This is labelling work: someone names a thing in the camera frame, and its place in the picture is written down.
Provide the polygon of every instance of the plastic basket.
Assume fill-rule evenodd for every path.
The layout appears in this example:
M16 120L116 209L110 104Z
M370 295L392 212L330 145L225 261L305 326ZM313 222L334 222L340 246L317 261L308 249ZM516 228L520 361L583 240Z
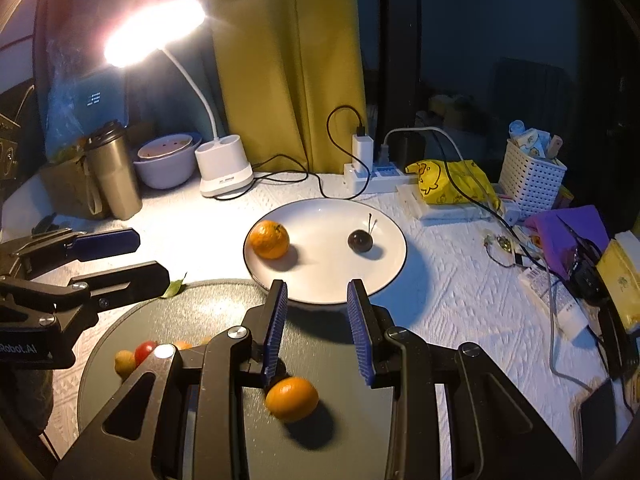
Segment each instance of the plastic basket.
M507 141L498 182L520 206L520 218L526 218L551 209L565 171L566 166L559 160L544 160L526 155L510 139Z

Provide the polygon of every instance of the yellow box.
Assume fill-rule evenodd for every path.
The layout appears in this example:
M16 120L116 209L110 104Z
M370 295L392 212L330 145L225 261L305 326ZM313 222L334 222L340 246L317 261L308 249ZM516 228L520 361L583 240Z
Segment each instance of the yellow box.
M628 333L640 327L640 276L617 240L609 242L596 266Z

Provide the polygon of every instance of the textured white tablecloth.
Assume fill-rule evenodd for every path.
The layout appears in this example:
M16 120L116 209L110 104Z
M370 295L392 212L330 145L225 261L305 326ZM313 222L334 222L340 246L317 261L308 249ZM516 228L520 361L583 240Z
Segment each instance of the textured white tablecloth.
M342 177L322 177L331 196L346 196ZM205 199L199 179L169 192L146 192L142 210L126 222L94 223L96 230L121 226L140 233L142 244L133 254L73 262L42 276L39 281L66 284L79 274L157 260L172 279L188 272L186 282L215 278L249 278L242 244L255 221L270 210L303 198L319 196L318 183L258 184L232 202ZM408 243L406 265L395 282L375 296L397 325L405 326L430 343L456 348L475 341L495 360L529 402L540 412L564 446L575 455L574 410L586 394L578 386L553 377L547 366L549 321L518 284L517 269L504 269L488 259L482 231L498 233L489 221L425 224L407 216L396 194L360 197L389 215ZM79 225L86 229L88 223ZM129 307L100 315L100 323L83 333L74 351L78 358L69 370L54 373L54 412L47 434L60 454L78 437L76 401L86 360L108 326ZM593 343L574 346L558 337L558 368L581 380L599 384L604 379ZM445 406L438 391L439 407ZM441 420L442 474L450 478L448 426Z

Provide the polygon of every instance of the travel mug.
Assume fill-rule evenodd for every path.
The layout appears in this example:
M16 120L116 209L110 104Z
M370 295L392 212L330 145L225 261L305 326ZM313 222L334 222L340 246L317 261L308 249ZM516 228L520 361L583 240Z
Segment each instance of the travel mug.
M140 211L142 200L122 125L111 121L96 130L87 139L85 152L113 215L127 220Z

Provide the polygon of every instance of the white bowl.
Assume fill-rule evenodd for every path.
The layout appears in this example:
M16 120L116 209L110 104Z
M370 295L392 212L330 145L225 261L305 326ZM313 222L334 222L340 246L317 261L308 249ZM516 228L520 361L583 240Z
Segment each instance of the white bowl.
M159 158L134 160L140 180L153 189L169 189L186 182L196 168L196 148L202 142L200 134L190 134L190 146Z

